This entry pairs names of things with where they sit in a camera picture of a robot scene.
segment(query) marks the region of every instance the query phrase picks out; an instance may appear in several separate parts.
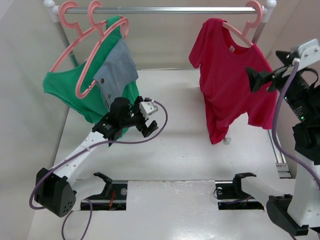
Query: shirt sleeve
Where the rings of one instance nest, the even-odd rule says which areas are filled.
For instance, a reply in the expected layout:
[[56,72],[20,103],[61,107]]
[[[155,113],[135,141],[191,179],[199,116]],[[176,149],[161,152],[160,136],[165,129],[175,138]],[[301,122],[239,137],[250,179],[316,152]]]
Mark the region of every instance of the shirt sleeve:
[[277,102],[277,91],[267,92],[262,87],[258,92],[253,93],[249,101],[247,114],[248,124],[263,129],[271,129]]
[[202,25],[202,28],[198,34],[198,37],[196,38],[194,46],[189,55],[189,61],[195,69],[199,68],[200,64],[202,63],[203,54],[205,51],[204,48],[206,45],[206,39],[207,39],[207,23],[205,22]]

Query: clothing tag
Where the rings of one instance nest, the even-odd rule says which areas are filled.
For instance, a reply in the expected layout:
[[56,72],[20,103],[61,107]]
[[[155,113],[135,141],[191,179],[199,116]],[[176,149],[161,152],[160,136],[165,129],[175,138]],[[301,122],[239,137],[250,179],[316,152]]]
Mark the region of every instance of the clothing tag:
[[232,46],[232,45],[230,46],[230,48],[229,48],[229,49],[230,49],[230,51],[231,51],[232,53],[236,50],[236,49],[235,49],[235,47],[234,47],[234,46]]

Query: white table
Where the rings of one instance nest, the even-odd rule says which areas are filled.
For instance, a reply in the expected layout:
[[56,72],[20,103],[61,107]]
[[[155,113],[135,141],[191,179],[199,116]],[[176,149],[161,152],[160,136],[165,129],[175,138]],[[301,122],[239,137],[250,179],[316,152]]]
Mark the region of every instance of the white table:
[[[230,145],[211,145],[198,71],[139,71],[137,82],[143,97],[165,105],[168,125],[148,143],[100,146],[88,159],[91,164],[84,177],[99,171],[114,180],[140,181],[128,182],[126,211],[93,213],[85,240],[290,240],[266,212],[218,210],[213,197],[212,180],[231,180],[242,172],[293,192],[294,180],[279,179],[268,132],[247,125],[248,118],[242,115],[230,127]],[[152,119],[161,126],[163,112]],[[55,163],[70,154],[91,128],[70,110]],[[123,137],[124,141],[141,139],[135,128]],[[68,239],[80,239],[88,216],[87,211],[72,214],[65,227]],[[61,239],[62,221],[47,210],[37,211],[28,240]],[[298,239],[317,236],[311,231]]]

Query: clothing rack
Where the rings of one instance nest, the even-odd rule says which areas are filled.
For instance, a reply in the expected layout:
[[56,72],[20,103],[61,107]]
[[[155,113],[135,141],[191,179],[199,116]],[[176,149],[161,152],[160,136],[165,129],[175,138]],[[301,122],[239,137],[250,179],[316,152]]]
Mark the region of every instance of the clothing rack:
[[[56,24],[59,35],[65,47],[70,45],[66,32],[59,20],[59,6],[53,0],[44,0],[51,20]],[[277,5],[276,0],[266,0],[263,6],[263,19],[256,28],[252,43],[256,44],[263,32],[266,23]],[[86,7],[74,7],[66,11],[67,14],[86,14]],[[95,14],[255,14],[253,7],[100,7],[94,10]],[[70,58],[75,67],[79,65],[73,52]]]

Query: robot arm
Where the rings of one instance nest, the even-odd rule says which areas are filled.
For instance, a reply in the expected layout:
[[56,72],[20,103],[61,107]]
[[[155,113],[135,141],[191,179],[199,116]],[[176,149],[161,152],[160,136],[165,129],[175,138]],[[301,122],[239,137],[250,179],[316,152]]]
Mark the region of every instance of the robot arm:
[[308,68],[320,61],[320,45],[317,39],[295,46],[291,52],[276,51],[283,67],[269,73],[257,72],[247,67],[250,88],[256,92],[271,82],[269,92],[282,91],[295,62],[299,67],[289,85],[284,99],[300,120],[293,127],[296,156],[305,165],[298,165],[293,196],[277,191],[252,173],[236,174],[232,184],[219,185],[239,199],[252,196],[264,204],[270,220],[292,236],[307,235],[309,229],[320,233],[320,186],[314,176],[320,176],[320,86],[309,85],[302,77]]
[[111,190],[112,179],[95,172],[89,179],[79,179],[79,175],[90,163],[86,158],[97,146],[108,143],[109,146],[123,135],[125,128],[136,127],[146,138],[158,129],[157,122],[147,127],[149,116],[158,111],[157,105],[149,100],[137,97],[134,104],[127,98],[118,97],[110,106],[109,112],[92,128],[86,139],[64,160],[70,160],[57,168],[42,168],[36,175],[34,200],[58,217],[64,217],[72,209],[80,209],[81,200],[103,194],[107,196]]

